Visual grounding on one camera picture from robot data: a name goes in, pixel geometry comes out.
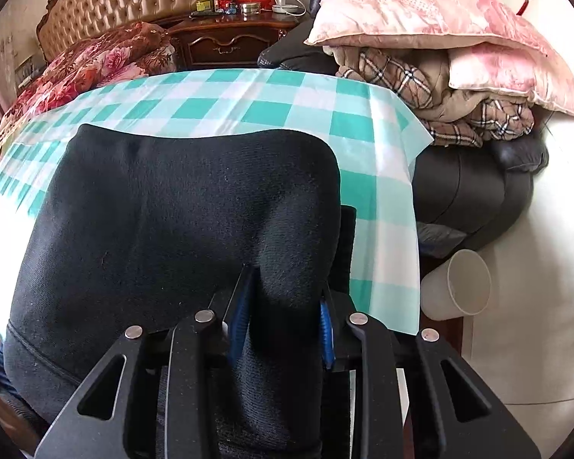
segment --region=wooden nightstand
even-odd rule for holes
[[[259,54],[306,17],[262,11],[187,19],[168,30],[178,42],[187,70],[257,67]]]

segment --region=pink pillow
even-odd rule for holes
[[[446,49],[484,41],[548,53],[498,0],[321,0],[306,44]]]
[[[550,49],[537,52],[482,43],[448,51],[451,88],[490,90],[525,96],[545,109],[574,116],[574,75],[561,56]]]

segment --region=charger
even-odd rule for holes
[[[296,11],[298,9],[300,9],[299,6],[297,5],[285,5],[285,0],[274,0],[276,2],[276,5],[272,6],[272,11],[277,13],[277,14],[287,14],[287,15],[291,15],[292,17],[301,17],[304,14],[306,14],[306,7],[304,6],[304,4],[300,1],[300,0],[295,0],[300,4],[300,7],[303,9],[302,13],[292,13],[293,11]]]

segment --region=black metal frame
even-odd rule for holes
[[[217,459],[206,370],[242,353],[257,270],[174,329],[130,327],[79,386],[44,437],[37,459],[155,456],[162,366],[168,366],[166,459]],[[417,459],[537,459],[535,444],[437,332],[387,330],[326,288],[320,306],[327,371],[355,371],[353,459],[403,456],[396,368],[404,368]]]

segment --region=white paper cup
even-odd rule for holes
[[[443,321],[481,313],[491,295],[491,274],[473,250],[456,252],[421,281],[421,310]]]

